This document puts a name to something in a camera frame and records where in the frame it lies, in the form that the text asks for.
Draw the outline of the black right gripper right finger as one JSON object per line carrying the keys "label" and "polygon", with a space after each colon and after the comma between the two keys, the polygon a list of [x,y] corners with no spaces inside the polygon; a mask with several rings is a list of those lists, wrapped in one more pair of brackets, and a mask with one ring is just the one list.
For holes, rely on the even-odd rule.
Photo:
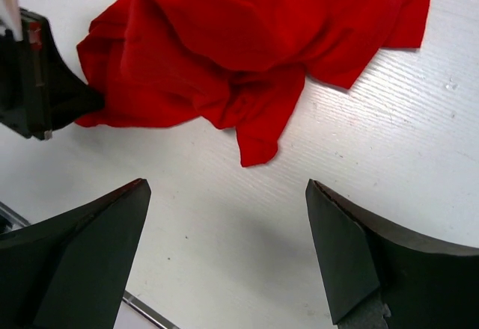
{"label": "black right gripper right finger", "polygon": [[310,180],[308,217],[338,328],[478,326],[478,249],[374,214]]}

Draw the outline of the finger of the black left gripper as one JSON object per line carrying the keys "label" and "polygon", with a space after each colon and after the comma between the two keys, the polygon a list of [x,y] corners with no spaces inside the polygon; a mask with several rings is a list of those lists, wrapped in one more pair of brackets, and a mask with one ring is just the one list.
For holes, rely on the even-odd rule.
{"label": "finger of the black left gripper", "polygon": [[63,129],[80,117],[104,108],[104,96],[85,84],[65,64],[55,41],[48,39],[47,78],[52,130]]}

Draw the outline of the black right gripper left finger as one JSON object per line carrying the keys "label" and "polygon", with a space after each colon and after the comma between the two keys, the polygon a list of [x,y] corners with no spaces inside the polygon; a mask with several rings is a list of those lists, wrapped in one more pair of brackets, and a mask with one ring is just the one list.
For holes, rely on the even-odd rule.
{"label": "black right gripper left finger", "polygon": [[1,206],[1,327],[113,328],[147,217],[136,179],[36,224]]}

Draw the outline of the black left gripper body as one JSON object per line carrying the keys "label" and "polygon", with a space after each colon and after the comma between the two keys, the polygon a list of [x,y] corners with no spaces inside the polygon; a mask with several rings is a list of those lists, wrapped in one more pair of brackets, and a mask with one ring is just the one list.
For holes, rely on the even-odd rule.
{"label": "black left gripper body", "polygon": [[1,34],[1,124],[24,138],[52,137],[48,80],[48,20],[20,10],[23,39]]}

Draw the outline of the red t-shirt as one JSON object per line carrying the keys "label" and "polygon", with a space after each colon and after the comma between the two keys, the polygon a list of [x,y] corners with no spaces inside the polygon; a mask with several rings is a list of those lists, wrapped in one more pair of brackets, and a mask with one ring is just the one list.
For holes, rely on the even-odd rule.
{"label": "red t-shirt", "polygon": [[77,46],[105,106],[80,126],[202,117],[262,165],[311,77],[350,89],[382,48],[417,49],[430,0],[117,0]]}

